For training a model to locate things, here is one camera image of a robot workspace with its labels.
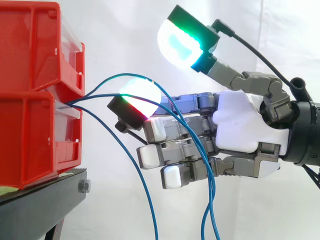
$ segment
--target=black cable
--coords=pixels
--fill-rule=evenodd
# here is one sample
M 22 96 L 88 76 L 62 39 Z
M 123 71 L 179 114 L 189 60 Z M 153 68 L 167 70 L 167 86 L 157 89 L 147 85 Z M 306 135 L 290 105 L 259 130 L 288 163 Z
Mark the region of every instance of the black cable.
M 144 140 L 142 137 L 138 136 L 137 134 L 135 134 L 133 131 L 128 130 L 127 134 L 131 135 L 132 137 L 134 137 L 135 139 L 139 140 L 141 143 L 143 143 L 144 145 L 148 145 L 148 143 L 146 142 L 146 140 Z
M 268 59 L 266 59 L 258 50 L 256 50 L 252 45 L 250 45 L 247 41 L 245 41 L 244 39 L 242 39 L 240 36 L 238 36 L 237 34 L 234 34 L 233 37 L 238 40 L 241 44 L 243 44 L 244 46 L 246 46 L 251 52 L 253 52 L 259 59 L 261 59 L 262 62 L 264 62 L 274 73 L 275 75 L 277 75 L 277 77 L 279 79 L 281 79 L 284 84 L 286 84 L 287 86 L 289 86 L 289 88 L 295 90 L 296 87 L 289 82 L 277 69 L 275 66 L 273 66 L 271 64 L 271 62 L 268 61 Z
M 311 174 L 315 179 L 317 179 L 318 182 L 320 181 L 320 176 L 316 174 L 311 168 L 309 168 L 305 164 L 303 164 L 301 167 L 303 167 L 307 173 Z

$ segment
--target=black cable connector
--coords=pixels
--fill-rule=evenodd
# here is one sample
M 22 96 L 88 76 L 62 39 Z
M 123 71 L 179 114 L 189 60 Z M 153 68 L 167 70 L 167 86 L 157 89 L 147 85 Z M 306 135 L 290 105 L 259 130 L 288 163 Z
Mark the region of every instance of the black cable connector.
M 132 137 L 134 137 L 135 139 L 137 139 L 138 141 L 140 141 L 141 143 L 143 143 L 144 145 L 148 145 L 147 141 L 144 140 L 142 137 L 140 137 L 139 135 L 135 134 L 133 131 L 129 130 L 127 128 L 127 126 L 125 124 L 123 124 L 122 122 L 118 121 L 114 127 L 123 134 L 129 134 Z
M 219 32 L 222 32 L 230 38 L 232 38 L 235 35 L 235 31 L 233 31 L 231 27 L 222 22 L 220 19 L 216 19 L 214 23 L 211 25 L 211 27 L 215 30 L 217 34 Z

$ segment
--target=blue cable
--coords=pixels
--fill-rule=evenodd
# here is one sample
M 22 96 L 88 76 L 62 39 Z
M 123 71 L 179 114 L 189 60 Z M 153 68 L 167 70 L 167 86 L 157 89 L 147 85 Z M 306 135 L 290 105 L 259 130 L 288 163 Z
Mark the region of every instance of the blue cable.
M 181 125 L 183 125 L 189 131 L 192 139 L 196 143 L 196 147 L 199 150 L 199 152 L 201 154 L 201 157 L 203 159 L 203 162 L 205 163 L 206 168 L 207 168 L 208 187 L 209 187 L 209 211 L 210 211 L 211 222 L 212 222 L 212 226 L 213 226 L 213 229 L 214 229 L 214 233 L 215 233 L 216 239 L 220 240 L 220 236 L 219 236 L 219 233 L 218 233 L 218 229 L 217 229 L 217 225 L 216 225 L 215 217 L 214 217 L 214 213 L 213 213 L 213 199 L 215 197 L 215 191 L 216 191 L 214 175 L 213 175 L 213 172 L 212 172 L 211 167 L 209 165 L 208 156 L 206 154 L 206 151 L 205 151 L 203 145 L 201 144 L 201 142 L 200 142 L 198 136 L 195 134 L 195 132 L 188 126 L 187 123 L 185 123 L 185 121 L 182 120 L 183 117 L 182 117 L 182 119 L 178 118 L 171 110 L 169 110 L 167 107 L 165 107 L 165 106 L 163 106 L 163 105 L 161 105 L 161 104 L 159 104 L 157 102 L 151 101 L 151 100 L 143 98 L 143 97 L 130 95 L 130 94 L 116 93 L 116 94 L 99 94 L 99 95 L 94 95 L 94 96 L 85 96 L 85 97 L 82 97 L 82 98 L 77 99 L 75 101 L 71 101 L 68 104 L 72 105 L 72 104 L 74 104 L 76 102 L 84 101 L 84 100 L 88 100 L 88 99 L 101 98 L 101 97 L 116 97 L 116 96 L 127 96 L 127 97 L 135 98 L 135 99 L 138 99 L 138 100 L 146 101 L 148 103 L 157 105 L 158 107 L 164 109 L 166 112 L 168 112 L 170 115 L 172 115 L 177 121 L 179 121 L 181 123 Z M 208 215 L 208 212 L 205 211 L 203 218 L 206 219 L 207 215 Z M 204 228 L 205 228 L 204 224 L 201 224 L 201 237 L 204 236 Z
M 119 78 L 119 77 L 137 77 L 137 78 L 140 78 L 140 79 L 146 79 L 148 80 L 149 82 L 153 83 L 154 85 L 156 85 L 163 93 L 164 95 L 170 100 L 170 102 L 172 103 L 173 107 L 175 108 L 176 112 L 178 113 L 179 117 L 185 122 L 185 119 L 183 117 L 183 115 L 181 114 L 181 112 L 179 111 L 177 105 L 175 104 L 175 102 L 173 101 L 173 99 L 171 98 L 171 96 L 155 81 L 153 81 L 151 78 L 149 77 L 146 77 L 146 76 L 143 76 L 143 75 L 140 75 L 140 74 L 136 74 L 136 73 L 120 73 L 120 74 L 116 74 L 116 75 L 113 75 L 113 76 L 110 76 L 108 78 L 106 78 L 105 80 L 103 80 L 102 82 L 100 82 L 92 91 L 90 91 L 89 93 L 87 93 L 86 95 L 84 95 L 84 98 L 85 97 L 88 97 L 90 96 L 91 94 L 93 94 L 95 91 L 97 91 L 103 84 L 105 84 L 106 82 L 112 80 L 112 79 L 115 79 L 115 78 Z
M 134 157 L 131 155 L 131 153 L 129 152 L 129 150 L 126 148 L 126 146 L 122 143 L 122 141 L 117 137 L 117 135 L 98 117 L 96 116 L 94 113 L 92 113 L 91 111 L 87 110 L 86 108 L 82 107 L 82 106 L 77 106 L 77 105 L 72 105 L 74 108 L 77 109 L 81 109 L 83 111 L 85 111 L 86 113 L 90 114 L 92 117 L 94 117 L 99 123 L 102 124 L 102 126 L 108 130 L 108 132 L 114 137 L 114 139 L 120 144 L 120 146 L 123 148 L 123 150 L 126 152 L 126 154 L 129 156 L 130 160 L 132 161 L 136 171 L 139 174 L 139 177 L 141 179 L 141 182 L 143 184 L 143 188 L 146 194 L 146 197 L 148 198 L 148 203 L 150 206 L 150 211 L 151 211 L 151 215 L 152 215 L 152 220 L 153 220 L 153 227 L 154 227 L 154 235 L 155 235 L 155 240 L 159 240 L 159 236 L 158 236 L 158 227 L 157 227 L 157 221 L 156 221 L 156 214 L 155 214 L 155 210 L 154 210 L 154 206 L 152 204 L 152 200 L 150 197 L 150 193 L 146 184 L 146 181 L 144 179 L 144 176 L 141 173 L 141 170 L 139 169 Z

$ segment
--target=robotic hand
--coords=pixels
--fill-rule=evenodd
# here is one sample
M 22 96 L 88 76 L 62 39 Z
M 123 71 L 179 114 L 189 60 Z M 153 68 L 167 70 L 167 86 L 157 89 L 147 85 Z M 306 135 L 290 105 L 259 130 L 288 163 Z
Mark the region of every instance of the robotic hand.
M 258 178 L 261 164 L 275 171 L 280 168 L 279 158 L 300 166 L 320 165 L 319 132 L 312 130 L 319 124 L 319 104 L 290 101 L 275 76 L 240 74 L 219 60 L 207 75 L 234 91 L 181 95 L 173 100 L 200 137 L 214 176 Z M 174 111 L 166 97 L 161 104 Z M 164 189 L 207 178 L 188 131 L 174 118 L 157 117 L 163 115 L 166 112 L 158 108 L 143 124 L 148 145 L 137 149 L 140 167 L 164 166 L 160 171 Z M 215 157 L 219 153 L 230 156 Z
M 219 32 L 248 47 L 277 76 L 239 73 L 217 59 L 213 49 L 220 38 Z M 179 6 L 160 28 L 159 35 L 159 48 L 170 62 L 187 65 L 229 89 L 173 98 L 178 109 L 187 115 L 185 120 L 190 128 L 199 136 L 214 176 L 258 178 L 261 165 L 279 169 L 279 158 L 305 169 L 306 164 L 320 166 L 320 114 L 317 114 L 320 104 L 312 102 L 301 78 L 289 82 L 223 22 L 216 20 L 212 26 L 204 26 Z M 291 101 L 282 89 L 283 82 L 290 87 L 296 101 Z M 161 104 L 175 112 L 167 98 L 163 97 Z M 121 132 L 127 127 L 139 130 L 143 126 L 148 144 L 137 149 L 139 164 L 143 169 L 163 167 L 163 188 L 180 188 L 208 177 L 189 132 L 175 119 L 159 117 L 167 114 L 162 108 L 147 119 L 121 97 L 114 98 L 108 107 L 118 115 L 121 123 L 116 127 L 123 126 Z M 229 156 L 215 157 L 219 153 Z M 314 182 L 314 178 L 320 178 L 314 172 L 313 176 Z

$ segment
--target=white fingertip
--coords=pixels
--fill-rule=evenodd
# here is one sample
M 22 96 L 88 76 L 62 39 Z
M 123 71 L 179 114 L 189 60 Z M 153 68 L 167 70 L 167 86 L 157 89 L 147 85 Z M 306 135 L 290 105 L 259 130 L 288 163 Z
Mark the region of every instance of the white fingertip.
M 181 177 L 178 166 L 167 166 L 163 171 L 164 183 L 166 189 L 181 188 Z
M 166 139 L 166 130 L 161 118 L 152 118 L 149 120 L 153 130 L 154 141 L 161 142 Z
M 160 166 L 160 159 L 156 145 L 149 144 L 146 146 L 142 146 L 140 147 L 139 152 L 144 168 L 154 169 Z

